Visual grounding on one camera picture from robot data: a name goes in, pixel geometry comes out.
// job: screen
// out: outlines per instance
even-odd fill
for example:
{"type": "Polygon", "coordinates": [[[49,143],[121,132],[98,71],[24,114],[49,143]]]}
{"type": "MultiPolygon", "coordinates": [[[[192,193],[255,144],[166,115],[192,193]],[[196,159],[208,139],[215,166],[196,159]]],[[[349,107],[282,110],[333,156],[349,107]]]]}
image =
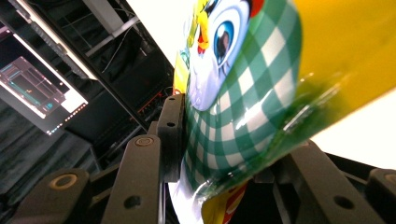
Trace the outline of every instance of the screen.
{"type": "Polygon", "coordinates": [[[0,23],[1,98],[48,135],[88,103],[18,35],[0,23]]]}

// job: screw hole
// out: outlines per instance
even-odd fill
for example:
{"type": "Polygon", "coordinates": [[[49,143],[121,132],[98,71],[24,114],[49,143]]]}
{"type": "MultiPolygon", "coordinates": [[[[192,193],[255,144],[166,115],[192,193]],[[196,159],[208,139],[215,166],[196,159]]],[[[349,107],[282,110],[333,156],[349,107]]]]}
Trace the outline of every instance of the screw hole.
{"type": "Polygon", "coordinates": [[[139,196],[131,196],[124,201],[125,208],[135,208],[140,205],[140,197],[139,196]]]}
{"type": "Polygon", "coordinates": [[[338,204],[339,206],[345,209],[352,209],[354,207],[353,202],[343,196],[335,196],[334,201],[336,204],[338,204]]]}

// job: green checkered pattern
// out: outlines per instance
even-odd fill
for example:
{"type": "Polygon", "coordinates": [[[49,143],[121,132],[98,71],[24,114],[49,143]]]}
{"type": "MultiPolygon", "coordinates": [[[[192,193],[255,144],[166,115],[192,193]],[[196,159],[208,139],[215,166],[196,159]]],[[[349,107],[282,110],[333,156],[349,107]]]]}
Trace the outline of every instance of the green checkered pattern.
{"type": "Polygon", "coordinates": [[[198,111],[186,97],[190,136],[183,165],[193,190],[233,177],[266,152],[295,93],[301,42],[294,4],[267,0],[250,19],[244,45],[210,109],[198,111]]]}

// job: plastic package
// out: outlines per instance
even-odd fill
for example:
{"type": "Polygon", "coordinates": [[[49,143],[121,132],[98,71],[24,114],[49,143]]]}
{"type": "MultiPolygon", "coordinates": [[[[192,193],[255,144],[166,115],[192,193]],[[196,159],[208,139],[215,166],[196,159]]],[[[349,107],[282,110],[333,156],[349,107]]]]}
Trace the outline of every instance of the plastic package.
{"type": "Polygon", "coordinates": [[[249,178],[396,86],[396,3],[194,3],[174,83],[188,144],[170,190],[181,223],[227,223],[249,178]]]}

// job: computer monitor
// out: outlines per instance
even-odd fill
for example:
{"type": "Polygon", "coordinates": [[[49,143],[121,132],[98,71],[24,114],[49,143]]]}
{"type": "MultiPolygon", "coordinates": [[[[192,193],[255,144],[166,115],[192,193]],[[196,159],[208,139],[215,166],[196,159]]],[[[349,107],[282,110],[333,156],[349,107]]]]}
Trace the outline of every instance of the computer monitor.
{"type": "Polygon", "coordinates": [[[0,23],[0,98],[48,135],[88,103],[27,42],[0,23]]]}

